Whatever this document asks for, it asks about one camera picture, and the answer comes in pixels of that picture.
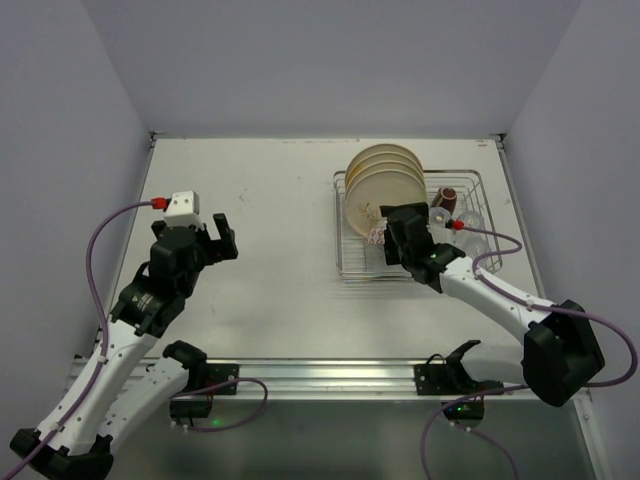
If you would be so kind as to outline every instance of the purple cable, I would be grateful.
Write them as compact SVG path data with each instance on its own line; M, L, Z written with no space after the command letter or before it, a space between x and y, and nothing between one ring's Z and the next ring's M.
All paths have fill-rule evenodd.
M499 287L498 285L495 285L493 282L491 282L490 280L488 280L487 278L485 278L485 276L482 274L482 270L479 269L478 265L479 263L489 257L493 257L496 255L509 255L512 253L517 253L520 250L522 250L522 243L513 237L510 237L509 235L505 235L503 233L497 233L497 232L491 232L488 230L481 230L478 228L472 228L472 227L464 227L465 230L472 232L472 233L480 233L480 234L484 234L484 235L492 235L494 237L498 237L498 238L502 238L504 240L508 240L510 242L513 242L516 246L514 248L510 248L510 249L505 249L505 250L496 250L493 252L487 252L487 253L483 253L482 255L478 255L478 257L476 257L473 260L473 264L472 264L472 270L474 272L474 274L478 277L478 279L484 283L487 287L489 287L490 289L492 289L493 291L495 291L496 293L504 296L505 298L511 300L514 303L517 303L518 305L522 305L522 306L529 306L527 304L527 302L523 299L521 299L520 297L517 297L513 294L511 294L510 292L507 292L506 290L504 290L503 288ZM592 383L588 383L587 387L590 388L601 388L601 387L611 387L614 385L619 385L621 383L626 382L627 380L629 380L635 373L636 370L638 369L638 353L636 351L635 345L633 344L633 340L631 340L631 337L629 337L629 335L627 335L620 327L618 327L617 325L609 322L608 320L605 320L604 318L598 316L598 315L594 315L592 313L585 313L585 312L577 312L574 310L569 310L566 308L562 308L562 307L557 307L557 306L546 306L546 305L539 305L539 304L533 304L530 306L531 309L533 310L538 310L538 311L542 311L542 312L554 312L554 313L560 313L563 315L573 315L576 317L580 317L580 318L586 318L587 320L591 320L593 322L599 323L600 325L604 325L605 327L609 328L610 330L613 330L616 334L618 334L618 336L620 336L620 338L622 338L622 340L624 341L624 343L627 345L627 347L629 348L629 353L631 355L631 364L629 366L629 369L621 376L617 377L617 378L613 378L611 380L605 380L602 382L592 382ZM427 464L427 452L426 452L426 442L427 442L427 434L429 433L429 430L431 428L431 426L433 425L433 423L435 422L436 418L438 418L438 416L440 415L440 413L444 412L447 408L451 408L454 405L458 405L460 403L463 403L465 401L471 400L473 398L476 397L484 397L485 395L501 395L503 393L506 392L514 392L517 390L525 390L529 387L524 386L524 385L516 385L513 387L504 387L504 388L496 388L496 389L492 389L492 390L486 390L484 392L477 392L477 393L472 393L470 395L465 395L463 397L460 397L456 400L452 400L451 402L446 403L445 405L443 405L442 407L440 407L439 409L437 409L433 415L431 415L431 417L429 417L429 420L427 421L427 424L424 427L424 430L422 431L422 436L420 438L420 459L422 460L422 468L424 469L424 473L427 476L428 479L432 479L432 475L431 475L431 471L429 470L429 466ZM507 451L507 449L501 445L497 440L495 440L493 437L489 436L488 434L478 431L478 430L471 430L470 433L473 433L481 438L484 438L486 441L494 444L498 449L500 449L500 451L502 451L502 453L505 454L505 456L507 457L507 459L509 460L509 463L511 464L511 468L513 469L514 475L516 480L518 480L520 478L520 474L518 472L518 468L516 466L515 460L513 458L513 456Z
M96 240L98 239L98 235L100 235L100 232L102 232L102 230L104 229L104 227L107 226L107 224L109 224L114 218L116 218L117 216L129 211L129 210L133 210L139 207L145 207L145 206L150 206L151 202L138 202L138 203L134 203L132 205L128 205L126 207L121 208L120 210L117 210L115 212L113 212L111 215L109 215L107 218L105 218L102 223L100 223L100 225L98 225L98 227L95 229L95 231L93 232L93 234L91 235L91 238L89 239L89 244L87 245L87 253L85 256L85 269L87 272L87 282L89 283L89 290L91 290L91 296L93 297L93 303L96 306L96 310L98 311L98 318L100 320L100 327L102 328L102 345L100 347L100 354L103 356L107 356L108 350L109 350L109 322L107 320L107 316L104 313L104 308L102 307L102 302L100 301L100 296L98 295L98 289L96 287L96 282L93 278L93 268L91 266L91 258L93 256L93 247L95 246ZM73 404L69 407L69 410L67 410L67 413L65 413L62 417L60 417L60 420L58 420L58 424L60 426L64 425L65 422L67 420L69 420L69 418L75 413L75 411L78 409L78 407L80 407L80 405L82 404L82 402L85 400L85 398L87 398L87 395L89 395L89 392L91 391L91 389L93 388L93 386L95 385L96 381L98 380L98 376L100 375L100 372L102 370L104 364L102 363L97 363L96 367L93 371L93 373L91 374L91 377L89 378L89 381L87 382L87 385L84 387L84 390L82 390L82 393L80 393L80 395L78 396L78 398L76 399L75 402L73 402ZM22 462L20 462L18 465L16 465L7 475L5 475L4 477L2 477L2 480L11 480L12 478L14 478L18 473L20 473L22 471L22 469L24 467L26 467L27 465L29 465L29 463L31 463L31 461L36 457L36 455L38 455L38 453L40 453L40 451L51 441L51 439L56 435L56 433L58 433L57 430L51 430L40 442L40 444L33 449L33 451L31 453L29 453L29 455L27 455Z
M235 378L233 380L229 380L227 382L223 382L223 383L219 383L218 385L214 385L213 387L201 388L200 390L193 390L192 392L177 393L171 398L189 397L191 395L202 395L204 393L215 392L216 390L218 390L220 388L228 387L229 385L236 385L236 384L242 383L242 382L251 382L251 383L258 384L258 385L260 385L262 387L262 390L264 390L264 397L262 397L262 401L260 402L260 405L258 405L258 408L256 408L256 410L251 415L247 416L246 418L243 418L242 420L237 421L236 423L232 423L230 425L225 425L224 427L213 427L212 428L212 427L191 427L191 426L187 426L187 428L189 430L193 430L195 432L201 432L201 433L224 432L225 430L231 430L232 428L241 427L242 425L246 425L247 423L252 422L256 418L258 418L258 416L260 416L262 414L262 412L264 412L264 409L267 406L267 398L269 397L269 389L267 388L267 386L264 384L264 382L262 380L258 380L257 378Z

